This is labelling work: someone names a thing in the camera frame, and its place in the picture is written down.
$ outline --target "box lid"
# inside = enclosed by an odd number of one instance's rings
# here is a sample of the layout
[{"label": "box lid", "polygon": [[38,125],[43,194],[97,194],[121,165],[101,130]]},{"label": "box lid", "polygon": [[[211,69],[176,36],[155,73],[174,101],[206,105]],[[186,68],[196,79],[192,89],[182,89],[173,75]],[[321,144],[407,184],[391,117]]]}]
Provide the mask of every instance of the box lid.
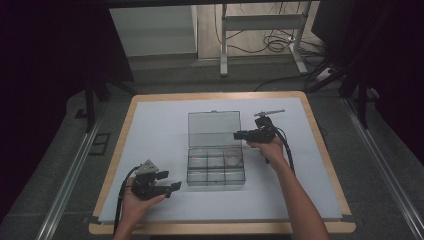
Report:
[{"label": "box lid", "polygon": [[197,112],[188,114],[190,148],[241,146],[233,133],[240,131],[240,112]]}]

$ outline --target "gray carpet floor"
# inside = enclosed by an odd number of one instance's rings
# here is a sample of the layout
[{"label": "gray carpet floor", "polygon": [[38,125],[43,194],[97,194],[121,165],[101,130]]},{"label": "gray carpet floor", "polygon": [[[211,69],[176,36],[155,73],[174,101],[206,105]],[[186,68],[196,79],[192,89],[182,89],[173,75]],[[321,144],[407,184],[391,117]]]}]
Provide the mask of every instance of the gray carpet floor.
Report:
[{"label": "gray carpet floor", "polygon": [[[267,80],[296,76],[290,58],[230,59],[229,76],[219,76],[217,61],[179,59],[169,62],[155,59],[145,62],[130,59],[135,82],[128,86],[140,94],[185,92],[253,91]],[[266,84],[258,91],[292,91],[303,88],[303,79],[281,79]],[[376,168],[370,153],[355,129],[347,109],[339,99],[334,82],[308,100],[321,128],[327,149],[352,211],[357,229],[351,234],[333,234],[333,239],[415,239],[402,212]],[[110,136],[107,148],[92,146],[76,185],[54,233],[53,239],[111,239],[91,235],[88,224],[103,184],[112,154],[127,113],[131,96],[108,85],[112,97],[104,104],[106,112],[97,134]],[[83,137],[85,119],[75,118],[85,109],[85,98],[79,93],[68,101],[67,115],[10,213],[0,227],[0,239],[34,239],[70,167]],[[396,134],[384,123],[373,103],[368,104],[368,123],[392,171],[415,207],[424,214],[424,168]],[[284,239],[289,236],[134,236],[133,239]]]}]

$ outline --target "table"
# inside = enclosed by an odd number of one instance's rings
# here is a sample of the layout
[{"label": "table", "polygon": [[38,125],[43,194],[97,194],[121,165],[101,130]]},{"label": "table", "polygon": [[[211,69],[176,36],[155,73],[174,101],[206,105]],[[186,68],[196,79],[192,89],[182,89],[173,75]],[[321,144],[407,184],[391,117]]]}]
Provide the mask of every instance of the table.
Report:
[{"label": "table", "polygon": [[[93,212],[94,217],[100,215],[109,188],[114,179],[114,175],[123,152],[128,131],[134,117],[134,111],[138,102],[143,101],[178,101],[178,100],[211,100],[211,99],[260,99],[260,98],[288,98],[296,97],[302,102],[308,118],[311,130],[319,148],[319,152],[324,162],[325,169],[330,178],[332,187],[336,193],[337,201],[343,215],[341,220],[325,222],[330,233],[351,233],[355,230],[356,224],[349,222],[351,212],[346,202],[343,190],[338,181],[329,154],[319,128],[315,122],[312,110],[306,96],[302,92],[260,92],[260,93],[192,93],[192,94],[160,94],[160,95],[137,95],[133,98],[129,107],[124,125],[119,136],[115,152],[113,154],[101,193]],[[92,234],[112,234],[113,225],[99,225],[92,223],[89,225]],[[145,223],[137,226],[134,233],[163,235],[163,234],[290,234],[292,233],[290,223],[281,221],[266,222],[161,222]]]}]

